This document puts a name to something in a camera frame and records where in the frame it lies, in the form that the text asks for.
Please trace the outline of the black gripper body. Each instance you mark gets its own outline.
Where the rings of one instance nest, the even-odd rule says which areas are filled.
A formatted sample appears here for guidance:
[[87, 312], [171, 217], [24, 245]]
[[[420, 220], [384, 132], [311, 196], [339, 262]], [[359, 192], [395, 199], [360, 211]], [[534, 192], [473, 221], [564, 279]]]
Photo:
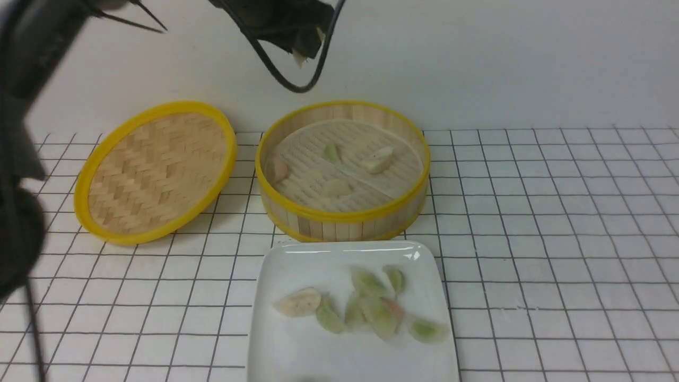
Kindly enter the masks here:
[[211, 1], [259, 41], [289, 54], [316, 58], [329, 31], [334, 7], [321, 1]]

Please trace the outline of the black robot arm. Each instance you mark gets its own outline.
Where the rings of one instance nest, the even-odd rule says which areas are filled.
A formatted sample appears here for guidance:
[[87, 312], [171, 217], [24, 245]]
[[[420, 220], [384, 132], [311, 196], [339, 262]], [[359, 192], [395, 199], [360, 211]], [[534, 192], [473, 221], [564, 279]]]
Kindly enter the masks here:
[[[126, 1], [9, 1], [2, 6], [2, 300], [24, 288], [37, 379], [48, 380], [41, 346], [37, 305], [29, 275], [36, 266], [47, 227], [38, 199], [22, 188], [24, 179], [44, 180], [46, 172], [24, 119], [91, 18], [164, 33], [167, 27], [141, 1], [133, 1], [156, 22], [149, 27], [112, 12]], [[344, 7], [339, 1], [214, 1], [236, 24], [272, 77], [285, 89], [303, 94], [315, 87]], [[282, 75], [262, 47], [266, 41], [307, 59], [318, 59], [305, 85]]]

